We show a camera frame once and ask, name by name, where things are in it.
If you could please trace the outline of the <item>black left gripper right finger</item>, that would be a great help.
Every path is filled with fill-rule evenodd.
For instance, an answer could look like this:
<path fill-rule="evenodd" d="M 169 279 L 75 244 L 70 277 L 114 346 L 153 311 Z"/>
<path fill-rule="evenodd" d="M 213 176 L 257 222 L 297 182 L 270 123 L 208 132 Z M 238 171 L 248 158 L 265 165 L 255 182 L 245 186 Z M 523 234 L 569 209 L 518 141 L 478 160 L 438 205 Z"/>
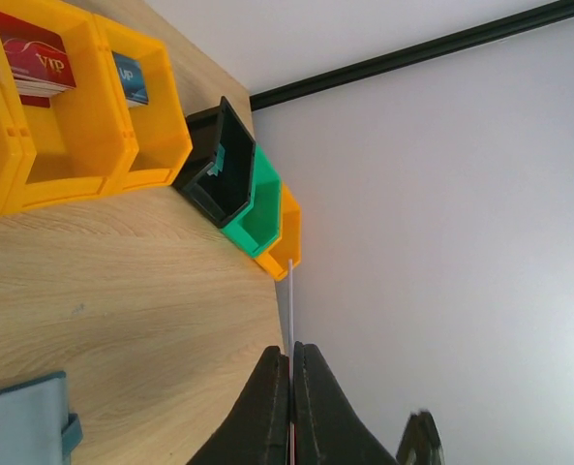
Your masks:
<path fill-rule="evenodd" d="M 293 390 L 297 464 L 397 462 L 355 413 L 317 345 L 295 343 Z"/>

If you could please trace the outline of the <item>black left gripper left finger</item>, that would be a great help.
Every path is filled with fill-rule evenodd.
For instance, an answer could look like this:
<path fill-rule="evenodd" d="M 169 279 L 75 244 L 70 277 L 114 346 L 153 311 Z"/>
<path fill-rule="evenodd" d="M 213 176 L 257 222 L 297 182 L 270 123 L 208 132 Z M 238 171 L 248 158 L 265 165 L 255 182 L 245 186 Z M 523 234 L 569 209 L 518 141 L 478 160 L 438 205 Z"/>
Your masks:
<path fill-rule="evenodd" d="M 191 464 L 286 464 L 288 358 L 267 347 L 220 427 Z"/>

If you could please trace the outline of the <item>blue card holder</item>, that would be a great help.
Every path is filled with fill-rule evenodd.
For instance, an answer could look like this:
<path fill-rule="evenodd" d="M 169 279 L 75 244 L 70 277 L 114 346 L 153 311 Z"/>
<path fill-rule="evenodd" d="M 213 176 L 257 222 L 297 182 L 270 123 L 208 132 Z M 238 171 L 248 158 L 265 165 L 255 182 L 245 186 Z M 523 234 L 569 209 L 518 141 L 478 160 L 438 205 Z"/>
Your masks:
<path fill-rule="evenodd" d="M 70 464 L 82 439 L 65 372 L 0 389 L 0 464 Z"/>

